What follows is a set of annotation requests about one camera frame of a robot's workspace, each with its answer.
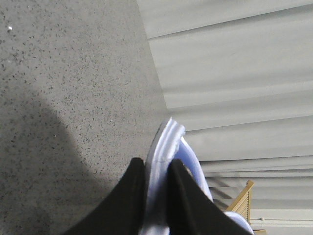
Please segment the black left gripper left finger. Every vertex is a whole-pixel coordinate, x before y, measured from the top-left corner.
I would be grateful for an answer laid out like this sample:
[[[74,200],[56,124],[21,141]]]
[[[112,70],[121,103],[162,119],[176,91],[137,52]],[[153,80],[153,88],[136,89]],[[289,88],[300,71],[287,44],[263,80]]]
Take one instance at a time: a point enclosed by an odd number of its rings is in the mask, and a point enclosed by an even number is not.
[[[137,235],[144,215],[145,166],[133,158],[110,194],[66,235]]]

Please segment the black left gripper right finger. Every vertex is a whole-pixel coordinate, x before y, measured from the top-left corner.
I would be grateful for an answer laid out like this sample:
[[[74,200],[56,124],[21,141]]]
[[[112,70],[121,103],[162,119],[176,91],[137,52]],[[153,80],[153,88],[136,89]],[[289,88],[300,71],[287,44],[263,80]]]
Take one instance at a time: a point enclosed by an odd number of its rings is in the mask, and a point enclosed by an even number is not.
[[[170,234],[253,234],[224,214],[204,194],[181,160],[172,160],[167,180],[166,216]]]

